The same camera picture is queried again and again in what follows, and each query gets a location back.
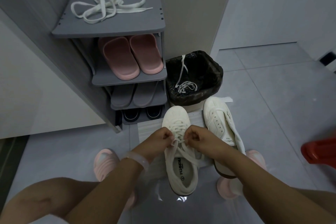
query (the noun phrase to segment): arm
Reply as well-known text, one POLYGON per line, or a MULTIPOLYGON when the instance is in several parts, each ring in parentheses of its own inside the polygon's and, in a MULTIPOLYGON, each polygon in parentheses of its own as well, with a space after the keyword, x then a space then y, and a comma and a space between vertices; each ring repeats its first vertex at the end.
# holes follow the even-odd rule
MULTIPOLYGON (((169 129, 161 128, 132 151, 151 163, 173 139, 169 129)), ((71 224, 117 223, 142 170, 143 167, 138 162, 129 158, 122 159, 117 167, 67 214, 65 220, 71 224)))
POLYGON ((334 223, 326 210, 284 184, 206 128, 191 125, 185 142, 227 166, 243 184, 243 193, 265 223, 334 223))

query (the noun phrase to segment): black shoe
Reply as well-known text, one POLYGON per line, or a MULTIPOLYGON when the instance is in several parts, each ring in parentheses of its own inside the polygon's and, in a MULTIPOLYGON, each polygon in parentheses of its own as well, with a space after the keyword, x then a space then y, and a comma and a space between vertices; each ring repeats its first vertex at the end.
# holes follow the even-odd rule
POLYGON ((140 117, 140 108, 123 110, 124 119, 127 122, 135 122, 140 117))
POLYGON ((146 107, 146 115, 150 120, 160 119, 162 114, 162 105, 146 107))

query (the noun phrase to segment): hand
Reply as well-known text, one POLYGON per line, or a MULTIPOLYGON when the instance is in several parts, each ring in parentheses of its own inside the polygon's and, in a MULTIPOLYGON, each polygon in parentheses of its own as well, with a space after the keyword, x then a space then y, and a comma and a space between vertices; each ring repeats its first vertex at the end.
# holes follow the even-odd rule
POLYGON ((166 127, 160 128, 151 134, 145 141, 132 151, 145 157, 149 163, 153 161, 174 141, 173 133, 166 127))
POLYGON ((206 128, 191 125, 184 133, 184 143, 214 160, 225 154, 228 144, 216 137, 206 128))

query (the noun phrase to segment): translucent bracelet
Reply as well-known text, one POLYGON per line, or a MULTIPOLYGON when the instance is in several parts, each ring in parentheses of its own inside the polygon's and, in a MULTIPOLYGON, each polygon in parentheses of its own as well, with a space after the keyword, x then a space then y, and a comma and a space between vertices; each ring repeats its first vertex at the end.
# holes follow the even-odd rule
POLYGON ((137 154, 134 151, 129 151, 128 153, 125 154, 124 158, 131 158, 135 160, 136 162, 138 162, 140 165, 143 166, 143 169, 145 170, 145 172, 148 171, 149 163, 147 159, 141 156, 140 154, 137 154))

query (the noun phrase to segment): red object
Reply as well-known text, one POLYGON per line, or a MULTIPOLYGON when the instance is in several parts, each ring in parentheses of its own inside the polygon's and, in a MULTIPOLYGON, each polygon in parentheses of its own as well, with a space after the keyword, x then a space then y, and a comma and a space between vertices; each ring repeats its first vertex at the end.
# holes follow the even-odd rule
POLYGON ((309 164, 326 164, 336 169, 336 138, 305 143, 301 153, 309 164))

